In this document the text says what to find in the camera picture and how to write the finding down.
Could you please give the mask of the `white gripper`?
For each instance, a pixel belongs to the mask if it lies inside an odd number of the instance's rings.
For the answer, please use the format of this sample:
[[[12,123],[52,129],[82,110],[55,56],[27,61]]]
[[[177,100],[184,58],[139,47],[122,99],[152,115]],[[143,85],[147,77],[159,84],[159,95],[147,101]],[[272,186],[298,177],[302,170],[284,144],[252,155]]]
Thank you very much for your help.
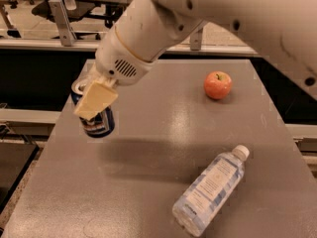
[[[136,58],[122,45],[115,33],[108,33],[96,50],[95,66],[100,74],[115,79],[119,85],[127,86],[136,84],[153,68],[154,63]],[[115,89],[105,82],[94,80],[84,88],[74,114],[91,120],[117,98]]]

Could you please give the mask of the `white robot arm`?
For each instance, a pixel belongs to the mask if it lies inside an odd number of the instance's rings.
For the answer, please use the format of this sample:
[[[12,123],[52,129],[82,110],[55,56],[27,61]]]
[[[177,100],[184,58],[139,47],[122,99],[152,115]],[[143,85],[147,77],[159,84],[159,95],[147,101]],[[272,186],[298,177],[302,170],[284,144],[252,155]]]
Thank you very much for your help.
[[[207,23],[234,34],[317,98],[317,0],[133,0],[106,34],[74,112],[91,119],[168,48]]]

